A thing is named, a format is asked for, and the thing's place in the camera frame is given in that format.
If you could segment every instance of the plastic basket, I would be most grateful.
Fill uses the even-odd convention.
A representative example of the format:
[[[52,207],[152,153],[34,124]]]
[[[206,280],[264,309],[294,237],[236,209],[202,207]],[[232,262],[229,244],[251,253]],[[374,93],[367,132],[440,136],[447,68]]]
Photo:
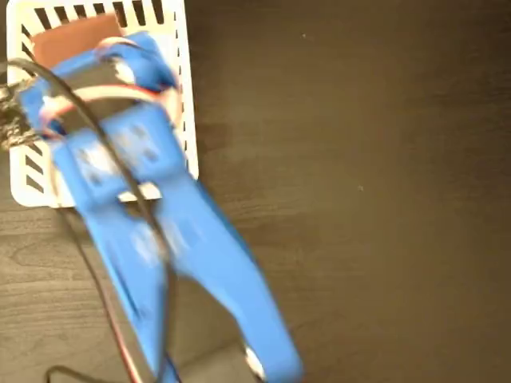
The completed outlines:
[[[162,53],[180,76],[183,99],[183,120],[176,127],[176,136],[186,152],[188,170],[199,175],[195,120],[193,115],[192,76],[188,53],[188,35],[183,0],[11,0],[7,4],[7,57],[31,59],[30,36],[55,28],[77,18],[89,18],[116,12],[125,34],[147,30],[158,40]],[[27,78],[19,69],[11,68],[8,82]],[[27,207],[73,206],[65,183],[57,176],[57,195],[50,185],[50,150],[42,141],[10,150],[10,185],[14,199]],[[158,198],[158,190],[148,184],[142,188],[148,199]],[[125,193],[121,200],[133,200]]]

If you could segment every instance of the dark wood surface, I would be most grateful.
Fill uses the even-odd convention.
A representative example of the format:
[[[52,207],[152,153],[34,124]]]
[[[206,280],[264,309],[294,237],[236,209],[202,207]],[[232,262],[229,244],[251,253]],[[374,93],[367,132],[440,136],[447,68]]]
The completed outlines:
[[[201,179],[275,293],[306,382],[511,380],[511,3],[187,0]],[[121,379],[50,209],[0,176],[0,382]],[[180,286],[175,358],[237,342]]]

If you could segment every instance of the brown sponge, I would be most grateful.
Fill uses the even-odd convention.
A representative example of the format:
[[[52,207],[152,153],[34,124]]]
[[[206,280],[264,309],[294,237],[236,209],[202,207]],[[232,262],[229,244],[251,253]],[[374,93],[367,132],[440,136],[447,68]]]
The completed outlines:
[[[122,31],[115,14],[82,18],[32,37],[35,61],[46,68],[86,50],[104,38],[120,37]]]

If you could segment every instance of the wood grain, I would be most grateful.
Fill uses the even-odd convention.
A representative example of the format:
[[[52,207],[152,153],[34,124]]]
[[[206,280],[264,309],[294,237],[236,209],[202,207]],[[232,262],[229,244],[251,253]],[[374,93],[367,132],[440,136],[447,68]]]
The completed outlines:
[[[511,380],[509,2],[186,6],[200,177],[254,250],[305,381]],[[54,213],[6,182],[0,212],[0,382],[52,363],[122,379]],[[238,338],[189,282],[176,325],[181,366]]]

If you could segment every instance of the blue plastic part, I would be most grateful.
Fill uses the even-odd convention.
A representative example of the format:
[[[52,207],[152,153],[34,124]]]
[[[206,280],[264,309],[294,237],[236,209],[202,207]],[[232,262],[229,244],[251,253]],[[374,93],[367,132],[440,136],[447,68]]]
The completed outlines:
[[[140,32],[126,36],[136,42],[140,48],[130,45],[114,45],[104,52],[105,56],[118,56],[129,66],[135,75],[138,86],[159,92],[171,86],[176,86],[176,79],[168,68],[158,45],[146,32]],[[98,56],[93,51],[86,51],[69,60],[63,61],[52,71],[59,77],[69,76],[72,73],[83,70],[98,63]],[[43,106],[43,96],[48,93],[48,83],[45,80],[37,80],[29,89],[20,92],[20,100],[26,110],[27,120],[36,132],[41,132],[39,111]],[[51,127],[59,131],[57,124]]]
[[[143,47],[112,48],[129,63],[137,84],[148,89],[175,85],[172,73],[147,34],[132,38]],[[65,75],[91,65],[88,52],[59,65]],[[22,93],[30,123],[38,127],[45,81]],[[244,339],[270,383],[299,380],[302,365],[270,290],[244,241],[205,190],[188,173],[166,112],[141,104],[102,121],[103,129],[140,182],[152,182],[162,194],[155,216],[173,250],[178,274],[195,279],[236,319]],[[163,325],[164,265],[147,223],[129,215],[117,196],[128,190],[96,135],[88,128],[51,144],[61,171],[113,281],[123,309],[153,373],[159,369]],[[168,360],[164,383],[178,376]]]

